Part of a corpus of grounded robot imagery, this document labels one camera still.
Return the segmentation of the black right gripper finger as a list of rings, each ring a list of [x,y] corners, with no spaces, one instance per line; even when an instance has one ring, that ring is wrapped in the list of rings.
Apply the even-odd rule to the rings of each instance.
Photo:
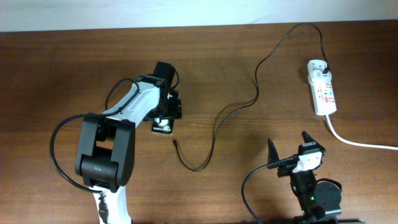
[[[280,161],[279,155],[272,139],[269,138],[267,140],[267,143],[268,143],[268,160],[267,160],[268,164],[274,164],[276,162],[279,162]]]
[[[298,154],[300,156],[316,152],[320,152],[322,154],[325,153],[326,149],[321,144],[316,142],[306,131],[302,132],[302,137],[304,143],[298,147]]]

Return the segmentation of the black Galaxy flip phone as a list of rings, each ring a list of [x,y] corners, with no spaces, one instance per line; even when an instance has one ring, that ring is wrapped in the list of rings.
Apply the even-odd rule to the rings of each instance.
[[[174,126],[174,119],[155,118],[152,123],[151,131],[159,134],[172,134]]]

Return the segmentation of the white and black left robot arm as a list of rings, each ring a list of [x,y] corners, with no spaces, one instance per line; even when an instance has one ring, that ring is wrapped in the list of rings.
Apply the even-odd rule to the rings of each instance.
[[[177,77],[171,64],[157,62],[153,73],[132,80],[113,107],[83,120],[75,172],[93,191],[100,223],[132,223],[126,185],[134,168],[136,128],[142,121],[180,116],[172,83]]]

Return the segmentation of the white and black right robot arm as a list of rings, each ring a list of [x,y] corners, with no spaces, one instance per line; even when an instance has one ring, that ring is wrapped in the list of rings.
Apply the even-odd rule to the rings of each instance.
[[[306,131],[302,132],[304,143],[298,153],[280,159],[277,149],[268,139],[269,169],[277,169],[277,176],[290,177],[290,187],[298,199],[302,215],[293,218],[294,223],[361,223],[360,220],[340,220],[342,185],[331,179],[316,179],[314,170],[322,164],[326,149]]]

